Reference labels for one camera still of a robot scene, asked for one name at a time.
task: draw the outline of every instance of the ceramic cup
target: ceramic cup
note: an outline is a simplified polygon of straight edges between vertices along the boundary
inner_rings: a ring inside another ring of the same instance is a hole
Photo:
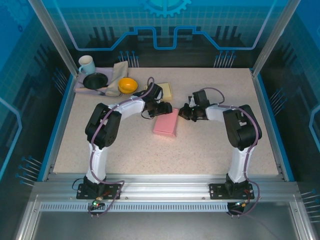
[[[96,72],[96,66],[92,56],[84,55],[79,58],[79,72],[82,74],[94,74]]]

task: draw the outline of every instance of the aluminum frame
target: aluminum frame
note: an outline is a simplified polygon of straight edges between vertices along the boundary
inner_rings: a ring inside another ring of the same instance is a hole
[[[49,34],[52,42],[58,49],[62,59],[67,65],[69,71],[77,76],[77,67],[68,52],[58,30],[53,24],[46,8],[40,0],[29,0],[34,11],[39,17],[41,23]],[[289,0],[283,10],[277,24],[275,25],[271,35],[268,38],[264,48],[261,51],[254,67],[253,67],[253,83],[257,92],[262,115],[269,133],[272,149],[275,154],[276,162],[283,169],[284,178],[286,170],[284,168],[283,159],[279,146],[277,147],[277,139],[272,129],[270,116],[268,114],[266,104],[263,101],[261,88],[257,81],[257,75],[268,59],[272,49],[276,45],[282,31],[288,24],[291,16],[295,12],[300,0]],[[48,181],[36,182],[32,190],[29,203],[26,207],[22,223],[20,225],[17,240],[29,240],[35,232],[37,220],[39,217],[39,209],[42,202],[63,202],[63,203],[79,203],[89,202],[87,200],[75,199],[76,192],[71,189],[73,180],[83,177],[82,174],[49,174],[49,167],[55,161],[58,153],[61,137],[63,135],[66,123],[68,121],[69,112],[71,110],[74,94],[69,93],[66,103],[66,109],[63,111],[61,122],[57,132],[57,141],[53,145],[53,153],[50,155],[47,168]],[[209,183],[224,183],[224,175],[128,175],[128,174],[110,174],[107,176],[110,181],[125,180],[126,185],[123,187],[119,202],[177,202],[177,203],[204,203],[212,202],[209,197]],[[285,182],[282,176],[277,177],[261,177],[251,176],[252,180],[257,181],[261,187],[261,202],[289,202],[292,215],[296,225],[297,233],[302,240],[313,240],[315,234],[308,219],[306,209],[299,194],[296,182]]]
[[[43,2],[41,0],[28,0],[28,1],[32,6],[35,14],[39,18],[40,22],[42,23],[45,31],[49,35],[55,48],[58,50],[68,70],[73,76],[77,76],[78,75],[77,65],[75,64],[64,40],[62,39],[58,29],[56,28],[54,22],[52,21]]]
[[[269,55],[277,44],[279,38],[283,34],[287,24],[289,23],[292,15],[295,13],[301,0],[288,0],[288,3],[284,7],[278,21],[276,22],[272,32],[261,53],[259,54],[254,66],[253,66],[253,76],[256,77],[260,73],[262,67],[265,65]]]

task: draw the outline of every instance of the vent slot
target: vent slot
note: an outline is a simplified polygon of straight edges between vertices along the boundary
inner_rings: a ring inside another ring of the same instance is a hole
[[[93,212],[103,212],[110,203]],[[42,202],[42,212],[86,212],[89,202]],[[115,202],[110,212],[227,212],[226,202]]]

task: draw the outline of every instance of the dish towel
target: dish towel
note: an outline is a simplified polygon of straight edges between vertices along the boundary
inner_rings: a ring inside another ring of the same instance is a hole
[[[118,97],[121,92],[118,89],[120,79],[128,76],[128,61],[121,61],[113,65],[113,75],[111,83],[106,88],[105,95],[110,97]]]

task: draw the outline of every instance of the gear logo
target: gear logo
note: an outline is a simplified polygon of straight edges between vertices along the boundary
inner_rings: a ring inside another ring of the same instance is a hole
[[[157,17],[168,15],[171,17],[174,14],[180,14],[181,10],[187,9],[187,4],[191,4],[191,0],[142,0],[144,10],[149,10],[151,14]]]
[[[19,26],[28,19],[29,3],[27,0],[2,0],[2,4],[6,6],[11,17]]]

